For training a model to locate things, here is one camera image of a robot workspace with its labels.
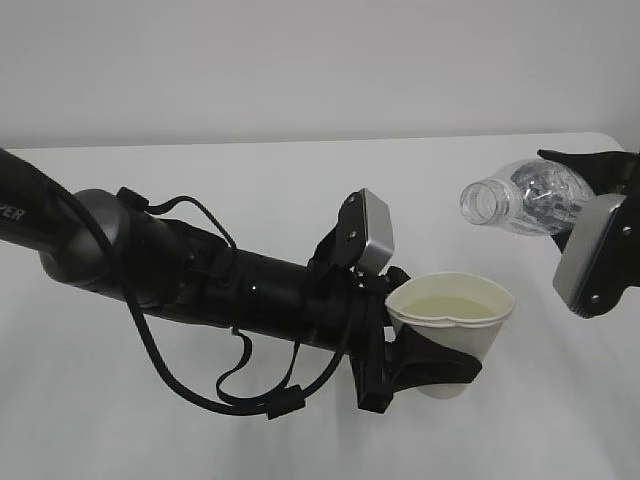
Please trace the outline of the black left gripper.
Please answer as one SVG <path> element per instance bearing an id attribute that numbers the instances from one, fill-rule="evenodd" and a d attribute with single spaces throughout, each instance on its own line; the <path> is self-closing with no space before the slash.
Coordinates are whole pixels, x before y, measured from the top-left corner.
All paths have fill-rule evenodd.
<path id="1" fill-rule="evenodd" d="M 351 275 L 347 351 L 361 410 L 384 413 L 393 392 L 410 389 L 424 395 L 460 395 L 482 370 L 476 357 L 437 343 L 408 325 L 397 331 L 387 361 L 385 328 L 391 320 L 385 301 L 407 281 L 408 274 L 396 266 L 384 274 Z"/>

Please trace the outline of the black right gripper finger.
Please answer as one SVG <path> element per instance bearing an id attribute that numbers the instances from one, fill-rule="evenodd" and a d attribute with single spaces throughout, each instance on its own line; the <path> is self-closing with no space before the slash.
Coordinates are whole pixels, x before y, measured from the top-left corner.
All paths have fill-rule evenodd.
<path id="1" fill-rule="evenodd" d="M 564 173 L 553 179 L 562 193 L 575 199 L 586 199 L 616 193 L 625 196 L 639 194 L 639 154 L 626 151 L 594 153 L 564 153 L 540 149 L 537 155 L 560 165 Z"/>

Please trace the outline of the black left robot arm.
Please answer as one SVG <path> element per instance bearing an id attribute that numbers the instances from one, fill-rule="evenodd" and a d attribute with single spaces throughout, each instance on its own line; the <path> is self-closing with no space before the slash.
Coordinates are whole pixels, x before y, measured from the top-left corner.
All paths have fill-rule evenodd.
<path id="1" fill-rule="evenodd" d="M 385 302 L 408 282 L 389 261 L 388 206 L 368 189 L 351 193 L 335 226 L 305 265 L 238 248 L 223 228 L 208 232 L 169 217 L 175 201 L 153 205 L 138 193 L 71 193 L 32 164 L 1 155 L 1 237 L 36 251 L 53 280 L 125 302 L 145 350 L 166 385 L 194 405 L 228 416 L 274 419 L 302 409 L 351 364 L 358 406 L 382 413 L 395 393 L 471 383 L 477 356 L 401 327 L 393 341 Z M 332 352 L 308 386 L 281 380 L 255 397 L 205 398 L 179 382 L 163 360 L 148 316 L 227 328 Z"/>

